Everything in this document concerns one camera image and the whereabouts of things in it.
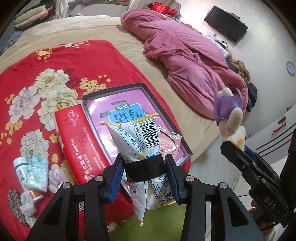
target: red floral blanket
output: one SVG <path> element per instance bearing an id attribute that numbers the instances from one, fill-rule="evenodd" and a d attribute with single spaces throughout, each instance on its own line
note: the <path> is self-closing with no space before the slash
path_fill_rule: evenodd
<path id="1" fill-rule="evenodd" d="M 0 74 L 0 219 L 16 240 L 25 240 L 29 226 L 22 225 L 9 208 L 9 190 L 22 193 L 13 160 L 31 154 L 57 163 L 75 178 L 63 156 L 55 131 L 54 112 L 81 103 L 81 96 L 118 85 L 144 82 L 177 125 L 169 107 L 144 75 L 111 43 L 90 40 L 60 45 L 31 53 Z M 188 171 L 190 160 L 184 165 Z M 44 209 L 51 192 L 36 203 L 36 217 Z M 112 205 L 105 205 L 106 221 L 120 224 L 134 213 L 131 199 L 120 188 Z M 83 212 L 79 214 L 80 236 L 84 234 Z"/>

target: television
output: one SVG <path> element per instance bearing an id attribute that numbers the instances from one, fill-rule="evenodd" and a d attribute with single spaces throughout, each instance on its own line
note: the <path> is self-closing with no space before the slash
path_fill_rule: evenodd
<path id="1" fill-rule="evenodd" d="M 228 13 L 217 6 L 214 6 L 209 11 L 204 21 L 235 43 L 246 34 L 248 29 L 236 15 Z"/>

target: purple dress on toy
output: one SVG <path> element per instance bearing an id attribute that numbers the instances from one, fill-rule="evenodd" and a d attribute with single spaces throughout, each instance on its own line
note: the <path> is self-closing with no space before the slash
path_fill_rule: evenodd
<path id="1" fill-rule="evenodd" d="M 228 119 L 234 108 L 242 109 L 242 94 L 239 89 L 236 90 L 239 97 L 224 95 L 219 98 L 217 93 L 214 93 L 214 117 L 217 125 L 221 120 Z"/>

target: snack package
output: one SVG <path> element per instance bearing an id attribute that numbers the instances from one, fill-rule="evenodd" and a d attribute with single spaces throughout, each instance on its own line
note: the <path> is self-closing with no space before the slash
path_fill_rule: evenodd
<path id="1" fill-rule="evenodd" d="M 157 127 L 158 114 L 127 123 L 100 122 L 106 125 L 126 163 L 140 161 L 160 154 Z M 175 202 L 165 174 L 149 181 L 130 183 L 135 213 L 143 225 L 145 209 L 159 208 Z"/>

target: pink blanket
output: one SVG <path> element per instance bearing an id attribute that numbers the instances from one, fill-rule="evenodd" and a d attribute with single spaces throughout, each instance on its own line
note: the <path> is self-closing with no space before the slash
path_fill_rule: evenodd
<path id="1" fill-rule="evenodd" d="M 147 9 L 123 13 L 121 24 L 146 41 L 146 56 L 165 65 L 168 81 L 194 110 L 213 119 L 214 92 L 227 86 L 241 91 L 245 111 L 246 83 L 229 69 L 221 50 L 190 25 Z"/>

